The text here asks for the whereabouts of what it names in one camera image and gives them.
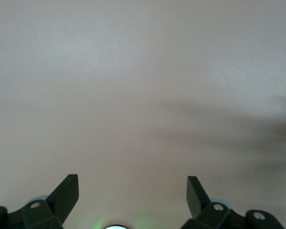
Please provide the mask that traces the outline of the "brown table mat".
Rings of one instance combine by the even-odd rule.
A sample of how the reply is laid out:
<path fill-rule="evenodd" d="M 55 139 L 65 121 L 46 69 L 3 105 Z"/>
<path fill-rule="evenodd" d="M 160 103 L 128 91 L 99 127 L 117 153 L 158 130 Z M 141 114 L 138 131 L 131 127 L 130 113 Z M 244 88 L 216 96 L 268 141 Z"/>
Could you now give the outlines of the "brown table mat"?
<path fill-rule="evenodd" d="M 68 174 L 65 229 L 179 229 L 188 176 L 286 228 L 286 0 L 0 0 L 0 206 Z"/>

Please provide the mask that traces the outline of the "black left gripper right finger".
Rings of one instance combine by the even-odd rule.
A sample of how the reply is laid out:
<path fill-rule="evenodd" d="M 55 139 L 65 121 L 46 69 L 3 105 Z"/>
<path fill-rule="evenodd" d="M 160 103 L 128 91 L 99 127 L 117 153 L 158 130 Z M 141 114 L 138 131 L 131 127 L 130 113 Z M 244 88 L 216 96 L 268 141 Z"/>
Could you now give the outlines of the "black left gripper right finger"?
<path fill-rule="evenodd" d="M 211 201 L 196 176 L 187 178 L 186 200 L 192 218 L 182 229 L 285 229 L 268 212 L 253 209 L 241 216 L 227 205 Z"/>

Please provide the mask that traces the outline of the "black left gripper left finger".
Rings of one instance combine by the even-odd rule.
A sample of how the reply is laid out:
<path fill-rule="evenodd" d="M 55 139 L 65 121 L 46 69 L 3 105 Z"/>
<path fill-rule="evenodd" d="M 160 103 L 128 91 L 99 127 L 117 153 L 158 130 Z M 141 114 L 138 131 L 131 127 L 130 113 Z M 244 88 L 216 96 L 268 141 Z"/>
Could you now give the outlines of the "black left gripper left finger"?
<path fill-rule="evenodd" d="M 0 229 L 64 229 L 78 199 L 78 175 L 69 174 L 45 200 L 33 200 L 12 213 L 0 206 Z"/>

